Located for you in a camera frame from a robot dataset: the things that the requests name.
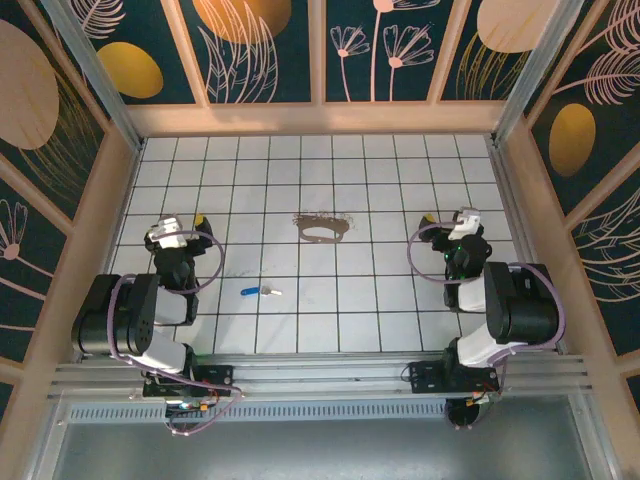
leaf drawing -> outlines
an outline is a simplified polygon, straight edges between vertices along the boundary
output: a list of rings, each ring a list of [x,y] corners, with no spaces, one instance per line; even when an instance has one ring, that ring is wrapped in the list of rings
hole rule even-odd
[[[205,86],[210,99],[214,103],[271,102],[278,86],[278,57],[269,27],[246,2],[246,24],[229,0],[218,3],[222,8],[208,0],[202,5],[207,23],[220,36],[198,27],[209,56]]]
[[[104,40],[125,17],[123,0],[69,0],[85,35]]]
[[[610,50],[600,55],[584,80],[569,83],[554,94],[584,85],[587,99],[599,105],[622,105],[640,86],[640,50],[619,52]]]
[[[617,208],[583,220],[574,240],[599,301],[640,297],[640,189]]]

brown stain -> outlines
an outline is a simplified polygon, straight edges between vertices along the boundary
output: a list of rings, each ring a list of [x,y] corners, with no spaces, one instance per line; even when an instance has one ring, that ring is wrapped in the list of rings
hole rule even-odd
[[[298,227],[300,238],[312,243],[340,243],[349,230],[351,222],[353,219],[348,215],[334,215],[328,212],[305,213],[293,217],[293,223]],[[310,228],[326,228],[332,233],[327,237],[304,233]]]

white tiled floor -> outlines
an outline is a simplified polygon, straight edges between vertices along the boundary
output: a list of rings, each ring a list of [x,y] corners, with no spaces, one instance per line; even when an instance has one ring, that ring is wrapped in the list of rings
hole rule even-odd
[[[191,225],[200,212],[226,248],[223,277],[199,294],[193,326],[161,329],[196,353],[441,350],[483,316],[447,311],[442,287],[411,275],[406,243],[425,213],[450,220],[467,205],[483,211],[491,259],[516,260],[479,135],[152,138],[112,271],[153,270],[148,227],[161,213]],[[350,219],[341,243],[300,243],[294,215],[320,211]],[[198,276],[218,257],[198,257]],[[429,246],[414,259],[443,272]],[[283,295],[240,296],[258,285]]]

blue object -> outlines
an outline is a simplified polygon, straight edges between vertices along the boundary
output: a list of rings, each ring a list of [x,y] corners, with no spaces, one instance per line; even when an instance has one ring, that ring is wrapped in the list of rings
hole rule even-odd
[[[246,297],[247,295],[255,295],[257,293],[260,293],[260,287],[245,288],[240,292],[240,295]]]

dark teal wallpaper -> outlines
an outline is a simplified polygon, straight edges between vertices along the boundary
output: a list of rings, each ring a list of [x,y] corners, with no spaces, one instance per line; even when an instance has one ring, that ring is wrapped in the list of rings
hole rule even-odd
[[[452,5],[328,0],[327,101],[426,100]]]
[[[13,392],[13,385],[9,385],[8,383],[0,382],[0,423],[2,422],[2,417],[4,417],[4,412],[9,405],[9,399],[11,398],[11,392]]]
[[[640,170],[572,235],[616,353],[640,349]]]
[[[441,100],[506,100],[555,6],[472,0]]]
[[[0,34],[0,155],[73,218],[104,132],[17,2]]]
[[[609,3],[532,127],[565,213],[640,139],[640,4]]]
[[[194,103],[159,0],[71,0],[128,105]]]
[[[307,0],[180,0],[211,103],[310,102]]]
[[[562,42],[562,46],[560,47],[560,50],[558,50],[558,53],[556,53],[556,57],[553,59],[553,62],[551,62],[551,65],[549,65],[549,67],[547,68],[547,71],[545,72],[544,76],[540,80],[540,84],[538,85],[536,90],[533,92],[533,95],[531,95],[531,98],[529,99],[529,103],[527,103],[527,106],[524,109],[525,116],[529,116],[529,112],[531,112],[531,109],[538,101],[538,98],[540,98],[540,94],[542,93],[542,90],[544,90],[547,80],[549,80],[549,77],[555,71],[556,67],[558,66],[558,63],[560,63],[560,60],[562,60],[562,57],[564,57],[564,53],[567,51],[567,47],[569,46],[576,32],[582,25],[582,22],[584,21],[584,17],[586,17],[587,13],[589,13],[589,10],[593,6],[594,1],[595,0],[584,0],[584,3],[580,8],[580,13],[578,14],[578,17],[576,18],[573,26],[571,27],[571,30],[569,31],[569,33],[567,33],[567,36],[565,37],[564,42]]]
[[[24,359],[65,241],[0,180],[0,356]]]

